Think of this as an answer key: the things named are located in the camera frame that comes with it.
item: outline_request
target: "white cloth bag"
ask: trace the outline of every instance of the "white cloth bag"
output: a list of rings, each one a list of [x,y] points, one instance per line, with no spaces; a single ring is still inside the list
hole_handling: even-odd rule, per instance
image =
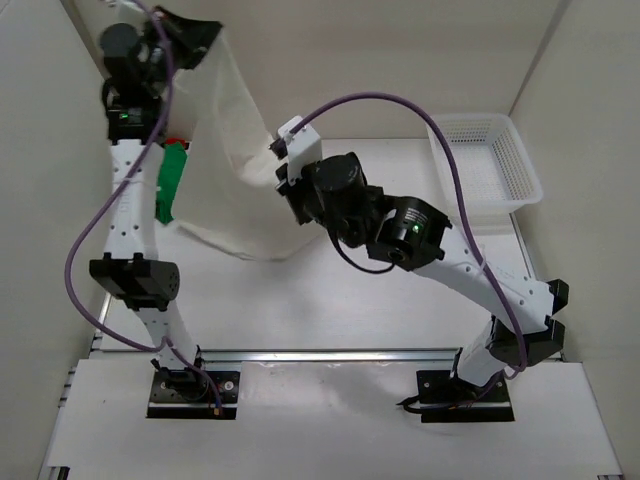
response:
[[[195,124],[172,208],[180,225],[227,253],[256,260],[284,259],[318,235],[317,225],[297,224],[275,191],[281,163],[268,150],[271,135],[224,31],[194,71],[180,72],[175,87],[172,118],[182,113]]]

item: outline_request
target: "black mounting plate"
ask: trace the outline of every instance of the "black mounting plate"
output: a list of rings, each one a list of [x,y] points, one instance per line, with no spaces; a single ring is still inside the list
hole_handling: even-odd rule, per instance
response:
[[[447,388],[451,384],[449,370],[420,370],[416,373],[420,408],[429,405],[454,404],[473,400],[471,392],[456,391]],[[422,423],[478,423],[478,422],[513,422],[515,417],[509,398],[509,390],[504,374],[500,374],[496,385],[471,407],[461,406],[452,410],[434,408],[421,415]]]
[[[222,414],[214,415],[215,400],[208,394],[200,398],[185,398],[172,388],[163,386],[165,377],[156,372],[151,384],[147,418],[181,418],[200,420],[235,420],[240,389],[240,372],[236,371],[207,371],[207,374],[218,386],[222,400]]]

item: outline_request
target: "white floor panel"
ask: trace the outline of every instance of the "white floor panel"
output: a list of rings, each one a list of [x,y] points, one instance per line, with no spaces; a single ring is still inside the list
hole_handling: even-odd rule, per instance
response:
[[[585,480],[618,468],[580,364],[510,383],[516,421],[421,425],[417,363],[243,365],[235,421],[149,420],[147,360],[85,360],[49,465],[92,479]]]

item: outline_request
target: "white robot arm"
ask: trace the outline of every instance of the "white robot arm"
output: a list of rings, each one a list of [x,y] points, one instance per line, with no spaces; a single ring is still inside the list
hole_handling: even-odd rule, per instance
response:
[[[323,159],[320,137],[311,126],[290,133],[301,120],[286,123],[272,145],[279,158],[288,155],[277,172],[278,191],[298,222],[324,226],[338,253],[352,265],[338,240],[351,248],[365,245],[370,258],[440,282],[491,313],[480,336],[458,353],[451,372],[456,382],[483,387],[505,367],[519,365],[514,326],[463,233],[431,205],[388,196],[382,188],[367,185],[354,153]],[[552,315],[566,305],[568,286],[561,280],[544,283],[515,275],[508,266],[485,261],[519,320],[527,366],[562,349],[564,327]]]
[[[175,302],[180,287],[178,267],[158,258],[154,218],[164,157],[160,146],[166,119],[162,94],[177,70],[193,69],[201,62],[222,25],[181,18],[161,7],[147,13],[146,22],[135,16],[132,23],[111,25],[100,37],[104,66],[110,74],[102,87],[102,103],[112,142],[111,198],[115,201],[103,257],[91,260],[89,271],[135,312],[153,341],[155,349],[129,340],[137,348],[157,352],[152,360],[156,375],[148,416],[221,418],[223,400],[217,385],[230,375],[236,386],[228,389],[232,392],[229,398],[237,398],[239,372],[222,374],[202,368],[199,349]],[[217,408],[209,408],[207,395],[215,396]]]

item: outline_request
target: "mesh basket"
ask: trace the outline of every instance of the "mesh basket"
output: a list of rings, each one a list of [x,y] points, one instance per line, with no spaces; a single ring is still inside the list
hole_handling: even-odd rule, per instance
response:
[[[434,115],[453,152],[471,222],[491,223],[542,199],[542,187],[513,122],[501,114]],[[438,139],[427,128],[447,210],[459,219],[451,170]]]

